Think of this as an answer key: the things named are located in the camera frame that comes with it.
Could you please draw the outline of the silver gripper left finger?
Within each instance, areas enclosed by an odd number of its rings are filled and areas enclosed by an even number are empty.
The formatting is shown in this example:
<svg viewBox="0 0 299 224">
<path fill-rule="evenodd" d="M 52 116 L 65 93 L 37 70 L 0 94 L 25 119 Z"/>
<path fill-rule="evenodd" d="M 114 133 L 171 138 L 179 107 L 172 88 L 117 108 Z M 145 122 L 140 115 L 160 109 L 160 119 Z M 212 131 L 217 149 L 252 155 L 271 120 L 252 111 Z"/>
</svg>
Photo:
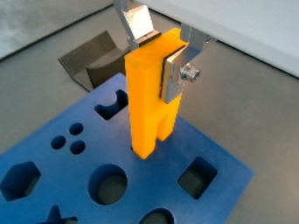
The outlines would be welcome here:
<svg viewBox="0 0 299 224">
<path fill-rule="evenodd" d="M 121 20 L 128 36 L 129 48 L 136 48 L 147 44 L 161 33 L 155 30 L 148 7 L 134 0 L 113 0 L 116 13 Z"/>
</svg>

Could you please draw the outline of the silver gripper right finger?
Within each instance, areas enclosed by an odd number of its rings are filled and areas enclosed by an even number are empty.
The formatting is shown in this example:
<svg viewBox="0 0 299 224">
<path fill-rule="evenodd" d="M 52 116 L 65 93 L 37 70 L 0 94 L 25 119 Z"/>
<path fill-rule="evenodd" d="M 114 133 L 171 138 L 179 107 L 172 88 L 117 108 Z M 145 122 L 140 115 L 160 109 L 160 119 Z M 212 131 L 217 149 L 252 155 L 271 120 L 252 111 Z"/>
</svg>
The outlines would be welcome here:
<svg viewBox="0 0 299 224">
<path fill-rule="evenodd" d="M 216 42 L 216 39 L 187 24 L 181 24 L 180 40 L 185 45 L 175 50 L 163 60 L 163 79 L 160 98 L 171 103 L 183 92 L 184 82 L 193 83 L 201 70 L 192 64 L 192 60 Z"/>
</svg>

